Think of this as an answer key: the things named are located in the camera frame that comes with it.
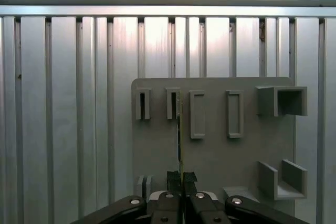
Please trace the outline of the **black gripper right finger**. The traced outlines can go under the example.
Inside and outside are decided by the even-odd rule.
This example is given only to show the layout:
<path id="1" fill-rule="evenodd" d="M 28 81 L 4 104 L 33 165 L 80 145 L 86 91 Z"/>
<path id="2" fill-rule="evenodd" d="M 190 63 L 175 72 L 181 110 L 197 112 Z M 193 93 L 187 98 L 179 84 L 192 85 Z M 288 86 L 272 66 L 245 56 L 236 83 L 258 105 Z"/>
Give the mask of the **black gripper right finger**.
<path id="1" fill-rule="evenodd" d="M 233 195 L 222 203 L 210 193 L 197 190 L 196 182 L 194 172 L 183 173 L 186 223 L 305 223 L 243 196 Z"/>

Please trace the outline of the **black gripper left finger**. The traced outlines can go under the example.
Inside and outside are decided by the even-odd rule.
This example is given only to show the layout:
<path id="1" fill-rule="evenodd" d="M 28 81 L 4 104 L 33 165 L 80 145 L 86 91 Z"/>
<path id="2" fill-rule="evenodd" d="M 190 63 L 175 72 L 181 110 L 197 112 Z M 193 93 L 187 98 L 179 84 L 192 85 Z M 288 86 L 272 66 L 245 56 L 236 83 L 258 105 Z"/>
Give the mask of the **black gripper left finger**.
<path id="1" fill-rule="evenodd" d="M 181 176 L 167 172 L 167 191 L 153 192 L 149 200 L 127 196 L 73 223 L 181 223 Z"/>

